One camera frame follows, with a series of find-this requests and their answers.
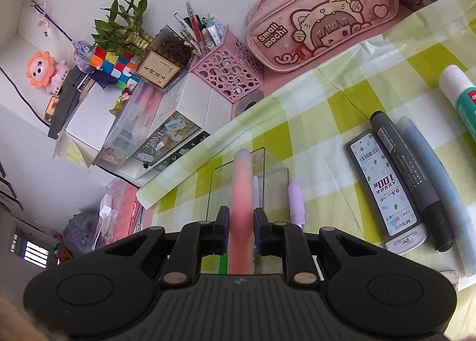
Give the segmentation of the pink highlighter pen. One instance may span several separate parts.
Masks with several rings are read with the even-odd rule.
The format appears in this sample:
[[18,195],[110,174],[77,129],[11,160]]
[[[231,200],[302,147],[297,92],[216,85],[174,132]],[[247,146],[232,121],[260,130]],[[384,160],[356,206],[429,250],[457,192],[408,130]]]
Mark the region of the pink highlighter pen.
[[231,183],[231,220],[228,272],[253,272],[253,163],[251,152],[240,149],[234,156]]

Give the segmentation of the lilac mechanical pencil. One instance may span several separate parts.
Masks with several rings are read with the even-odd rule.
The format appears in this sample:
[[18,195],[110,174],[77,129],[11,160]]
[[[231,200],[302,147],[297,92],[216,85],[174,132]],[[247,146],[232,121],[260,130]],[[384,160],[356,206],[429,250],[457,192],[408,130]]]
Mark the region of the lilac mechanical pencil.
[[290,221],[304,228],[306,224],[306,210],[303,191],[295,179],[291,179],[288,185],[288,201],[290,209]]

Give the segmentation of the clear plastic organizer box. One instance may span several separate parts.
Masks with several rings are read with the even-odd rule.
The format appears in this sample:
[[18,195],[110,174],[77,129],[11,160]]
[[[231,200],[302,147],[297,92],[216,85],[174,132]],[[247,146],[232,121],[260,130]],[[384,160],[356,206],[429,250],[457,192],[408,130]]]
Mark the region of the clear plastic organizer box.
[[254,245],[253,213],[256,208],[264,210],[271,223],[290,222],[287,189],[290,180],[289,170],[281,161],[265,148],[252,152],[243,148],[234,159],[214,168],[207,199],[206,220],[216,219],[221,207],[237,212],[232,218],[230,234],[239,234],[237,240],[231,239],[231,248],[248,240],[248,271],[255,274],[281,273],[281,260],[278,257],[263,257]]

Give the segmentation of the pencil lead refill case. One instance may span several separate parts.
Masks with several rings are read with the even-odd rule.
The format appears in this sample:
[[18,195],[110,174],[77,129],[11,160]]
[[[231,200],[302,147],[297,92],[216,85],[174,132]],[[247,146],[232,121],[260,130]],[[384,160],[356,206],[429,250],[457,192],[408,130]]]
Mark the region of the pencil lead refill case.
[[384,237],[385,248],[400,256],[427,239],[416,205],[402,176],[374,131],[345,145]]

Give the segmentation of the black grey marker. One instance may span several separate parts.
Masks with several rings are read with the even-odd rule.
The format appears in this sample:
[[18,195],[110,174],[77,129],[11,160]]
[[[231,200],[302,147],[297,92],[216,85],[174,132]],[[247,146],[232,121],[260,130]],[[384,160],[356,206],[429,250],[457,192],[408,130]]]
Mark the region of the black grey marker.
[[416,154],[397,131],[395,124],[386,113],[380,110],[375,111],[370,116],[370,124],[407,185],[419,211],[419,216],[433,241],[434,249],[438,252],[450,250],[455,240],[455,234],[441,199],[422,164],[416,158]]

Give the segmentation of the blue grey marker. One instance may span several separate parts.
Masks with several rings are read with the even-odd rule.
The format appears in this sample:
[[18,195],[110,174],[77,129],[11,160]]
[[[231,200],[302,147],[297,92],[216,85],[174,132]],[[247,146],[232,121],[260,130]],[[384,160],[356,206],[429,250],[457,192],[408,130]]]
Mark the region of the blue grey marker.
[[474,276],[475,224],[456,186],[429,142],[408,116],[403,115],[397,122],[396,128],[423,166],[441,199],[455,234],[455,242],[466,276]]

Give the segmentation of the grey white eraser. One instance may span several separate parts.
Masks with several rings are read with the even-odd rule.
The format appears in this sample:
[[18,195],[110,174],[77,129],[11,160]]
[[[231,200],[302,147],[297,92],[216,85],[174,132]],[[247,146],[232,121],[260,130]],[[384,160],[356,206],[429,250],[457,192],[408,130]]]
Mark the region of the grey white eraser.
[[458,292],[460,290],[460,273],[456,269],[441,271],[441,275],[444,276],[452,285],[452,287]]

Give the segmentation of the white green glue stick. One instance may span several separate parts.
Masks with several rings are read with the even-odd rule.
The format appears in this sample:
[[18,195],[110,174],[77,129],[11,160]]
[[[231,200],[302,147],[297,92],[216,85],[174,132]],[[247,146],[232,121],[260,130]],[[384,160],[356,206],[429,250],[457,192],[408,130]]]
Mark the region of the white green glue stick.
[[458,113],[470,136],[476,140],[476,89],[456,65],[447,66],[439,77],[439,87]]

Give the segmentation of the green cap highlighter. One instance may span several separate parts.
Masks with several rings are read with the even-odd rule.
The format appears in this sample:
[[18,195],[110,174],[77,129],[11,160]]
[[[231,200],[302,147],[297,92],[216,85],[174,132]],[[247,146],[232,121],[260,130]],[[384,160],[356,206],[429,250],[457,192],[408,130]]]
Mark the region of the green cap highlighter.
[[219,259],[218,274],[226,275],[227,273],[228,273],[228,255],[224,254],[220,256],[220,259]]

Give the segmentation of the purple cartoon pen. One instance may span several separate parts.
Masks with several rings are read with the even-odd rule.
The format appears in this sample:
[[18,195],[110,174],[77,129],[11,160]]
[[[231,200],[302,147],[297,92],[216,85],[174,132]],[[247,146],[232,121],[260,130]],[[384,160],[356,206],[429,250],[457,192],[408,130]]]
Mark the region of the purple cartoon pen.
[[257,176],[253,176],[252,186],[253,186],[252,210],[255,210],[257,207],[261,206],[260,186],[259,186],[259,180]]

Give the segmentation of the clear tray with pink books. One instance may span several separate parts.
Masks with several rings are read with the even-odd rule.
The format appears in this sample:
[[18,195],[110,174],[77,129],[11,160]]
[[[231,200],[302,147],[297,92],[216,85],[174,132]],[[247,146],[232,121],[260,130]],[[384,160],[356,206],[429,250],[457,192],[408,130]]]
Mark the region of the clear tray with pink books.
[[131,234],[141,205],[137,188],[124,180],[111,182],[100,204],[75,214],[63,231],[63,244],[74,257],[100,249]]

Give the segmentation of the green checkered tablecloth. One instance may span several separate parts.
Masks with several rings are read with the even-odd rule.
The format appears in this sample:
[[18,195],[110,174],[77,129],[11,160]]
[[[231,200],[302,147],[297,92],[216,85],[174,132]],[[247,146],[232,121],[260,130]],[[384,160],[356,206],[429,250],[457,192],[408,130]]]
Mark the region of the green checkered tablecloth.
[[475,142],[439,88],[448,65],[475,76],[475,0],[434,2],[296,77],[154,177],[137,197],[155,211],[156,225],[177,231],[206,217],[215,168],[242,148],[265,148],[301,185],[309,232],[335,226],[381,244],[345,144],[382,110],[416,124],[473,214]]

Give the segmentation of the white drawer organizer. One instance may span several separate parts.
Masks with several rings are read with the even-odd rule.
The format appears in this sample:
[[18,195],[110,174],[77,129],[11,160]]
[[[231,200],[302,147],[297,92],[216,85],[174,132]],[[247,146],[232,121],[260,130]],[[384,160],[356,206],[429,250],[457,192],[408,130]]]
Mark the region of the white drawer organizer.
[[138,181],[157,174],[231,120],[231,102],[193,74],[163,94],[144,143],[111,171]]

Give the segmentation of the clear storage box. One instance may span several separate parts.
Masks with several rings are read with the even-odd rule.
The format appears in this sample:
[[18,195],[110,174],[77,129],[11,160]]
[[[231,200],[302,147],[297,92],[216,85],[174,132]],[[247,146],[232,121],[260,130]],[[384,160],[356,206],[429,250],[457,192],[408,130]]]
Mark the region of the clear storage box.
[[103,144],[100,166],[116,170],[144,143],[161,97],[155,85],[138,83]]

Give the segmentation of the white cardboard box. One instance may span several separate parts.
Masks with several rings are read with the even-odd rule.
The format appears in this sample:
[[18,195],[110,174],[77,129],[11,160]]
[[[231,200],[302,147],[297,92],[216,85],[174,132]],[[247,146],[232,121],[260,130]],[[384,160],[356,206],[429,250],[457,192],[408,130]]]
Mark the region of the white cardboard box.
[[83,168],[93,165],[116,120],[110,110],[120,94],[121,89],[114,85],[104,90],[94,83],[60,131],[53,157]]

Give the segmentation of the pink perforated pen holder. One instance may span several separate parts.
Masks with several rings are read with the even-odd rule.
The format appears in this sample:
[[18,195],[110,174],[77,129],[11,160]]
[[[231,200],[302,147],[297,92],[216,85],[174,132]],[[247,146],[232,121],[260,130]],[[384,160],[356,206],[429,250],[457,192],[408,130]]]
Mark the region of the pink perforated pen holder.
[[228,26],[222,43],[205,57],[195,60],[190,72],[231,103],[239,102],[264,84],[264,66]]

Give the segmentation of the lucky bamboo plant pot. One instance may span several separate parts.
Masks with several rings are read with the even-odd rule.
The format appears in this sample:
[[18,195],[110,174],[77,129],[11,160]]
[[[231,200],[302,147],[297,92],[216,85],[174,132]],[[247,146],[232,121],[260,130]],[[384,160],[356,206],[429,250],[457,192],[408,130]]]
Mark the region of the lucky bamboo plant pot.
[[102,10],[105,19],[94,21],[94,49],[125,57],[131,72],[164,89],[189,69],[193,50],[171,27],[162,27],[155,36],[144,29],[148,0],[113,0]]

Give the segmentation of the rubik cube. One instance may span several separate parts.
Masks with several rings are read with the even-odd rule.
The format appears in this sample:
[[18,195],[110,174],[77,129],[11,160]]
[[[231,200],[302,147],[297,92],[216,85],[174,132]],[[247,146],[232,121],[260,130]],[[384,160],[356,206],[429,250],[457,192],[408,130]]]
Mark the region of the rubik cube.
[[138,60],[137,56],[128,52],[120,57],[101,47],[96,47],[90,59],[90,65],[116,79],[115,86],[123,89],[127,84],[136,85],[140,82],[140,78],[133,74]]

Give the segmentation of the black flat box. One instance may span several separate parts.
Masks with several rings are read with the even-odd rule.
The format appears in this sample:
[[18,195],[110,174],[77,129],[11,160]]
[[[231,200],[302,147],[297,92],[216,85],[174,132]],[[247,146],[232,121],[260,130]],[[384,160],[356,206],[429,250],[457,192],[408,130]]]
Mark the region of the black flat box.
[[69,116],[79,103],[80,91],[79,85],[90,75],[83,73],[77,67],[74,67],[67,75],[59,95],[59,102],[54,110],[52,121],[50,123],[48,137],[56,140],[60,130],[64,127]]

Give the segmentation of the pens in holder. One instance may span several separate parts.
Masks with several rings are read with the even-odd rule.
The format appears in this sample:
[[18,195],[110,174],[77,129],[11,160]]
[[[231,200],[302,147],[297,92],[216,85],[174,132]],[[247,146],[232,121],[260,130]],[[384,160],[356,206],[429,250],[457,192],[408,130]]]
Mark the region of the pens in holder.
[[185,45],[189,46],[198,57],[205,57],[222,44],[223,25],[210,13],[198,15],[189,1],[186,2],[186,14],[180,15],[176,12],[173,17],[181,25],[180,35]]

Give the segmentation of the purple tassel charm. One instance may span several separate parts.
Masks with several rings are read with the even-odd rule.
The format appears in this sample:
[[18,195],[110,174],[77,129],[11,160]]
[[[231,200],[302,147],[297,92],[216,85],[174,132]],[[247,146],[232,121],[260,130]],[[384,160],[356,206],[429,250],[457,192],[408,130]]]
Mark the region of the purple tassel charm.
[[32,8],[38,15],[40,23],[43,23],[45,29],[43,34],[45,37],[51,36],[51,26],[53,26],[73,48],[73,60],[75,65],[83,73],[92,73],[94,67],[91,65],[93,56],[93,47],[83,40],[74,40],[48,13],[46,2],[36,2],[31,0],[30,8]]

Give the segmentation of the pink cartoon pencil case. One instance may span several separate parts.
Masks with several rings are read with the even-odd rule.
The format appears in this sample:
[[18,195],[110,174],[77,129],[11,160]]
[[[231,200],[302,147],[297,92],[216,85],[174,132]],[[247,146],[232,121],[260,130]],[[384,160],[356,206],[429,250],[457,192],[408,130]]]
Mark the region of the pink cartoon pencil case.
[[393,19],[399,0],[259,0],[249,11],[249,50],[269,69],[288,73]]

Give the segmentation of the pink lion figurine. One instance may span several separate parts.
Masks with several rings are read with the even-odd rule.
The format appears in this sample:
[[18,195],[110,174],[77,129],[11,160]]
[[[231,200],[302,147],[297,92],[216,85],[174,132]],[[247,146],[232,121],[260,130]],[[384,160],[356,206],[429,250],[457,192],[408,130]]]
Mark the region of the pink lion figurine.
[[48,51],[36,52],[26,62],[26,77],[37,89],[58,96],[71,68],[66,60],[56,61]]

